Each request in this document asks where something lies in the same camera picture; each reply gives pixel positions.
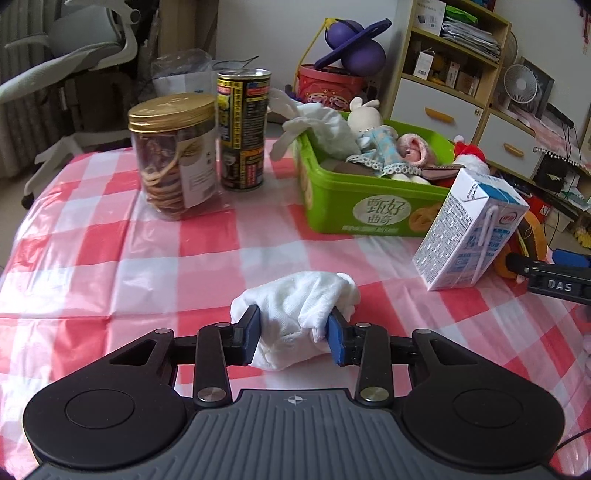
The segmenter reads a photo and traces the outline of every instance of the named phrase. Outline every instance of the jar label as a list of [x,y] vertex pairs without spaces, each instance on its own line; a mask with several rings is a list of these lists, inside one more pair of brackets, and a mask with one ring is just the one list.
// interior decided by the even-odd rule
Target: jar label
[[216,191],[215,129],[177,143],[183,199],[186,208],[204,202]]

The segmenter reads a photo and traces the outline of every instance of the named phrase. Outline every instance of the white wall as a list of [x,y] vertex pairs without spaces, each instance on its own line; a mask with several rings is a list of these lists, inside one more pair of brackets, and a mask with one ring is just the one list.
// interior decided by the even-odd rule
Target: white wall
[[496,0],[512,23],[523,56],[554,79],[550,103],[576,125],[581,139],[591,104],[591,45],[583,54],[583,19],[574,0]]
[[[283,89],[293,82],[300,57],[326,17],[352,19],[364,27],[394,19],[398,0],[219,0],[216,57],[261,57],[252,65],[272,71],[271,83]],[[386,52],[386,30],[376,40]],[[330,52],[321,35],[307,57],[314,63]]]

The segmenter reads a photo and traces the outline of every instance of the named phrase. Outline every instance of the white drawer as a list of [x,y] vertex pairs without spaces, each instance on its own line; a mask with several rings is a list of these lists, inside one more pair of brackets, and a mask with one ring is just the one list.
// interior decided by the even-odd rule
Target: white drawer
[[535,137],[502,118],[489,116],[478,142],[487,160],[526,179],[534,176],[540,154],[534,153]]
[[428,128],[453,140],[470,143],[480,122],[482,108],[435,88],[401,79],[391,120]]

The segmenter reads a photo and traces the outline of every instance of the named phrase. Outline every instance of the glass jar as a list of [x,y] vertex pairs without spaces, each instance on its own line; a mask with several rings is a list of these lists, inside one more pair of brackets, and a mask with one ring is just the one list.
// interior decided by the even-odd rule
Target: glass jar
[[129,110],[129,130],[146,200],[172,219],[217,191],[215,99],[178,93]]

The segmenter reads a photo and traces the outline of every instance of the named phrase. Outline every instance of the green plastic box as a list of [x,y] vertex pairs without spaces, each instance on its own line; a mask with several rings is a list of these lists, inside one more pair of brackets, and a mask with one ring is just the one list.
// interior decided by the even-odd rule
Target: green plastic box
[[[399,135],[423,137],[440,163],[453,161],[453,144],[425,128],[385,121]],[[320,233],[425,236],[449,189],[377,177],[334,173],[320,167],[327,157],[305,132],[293,144],[308,224]]]

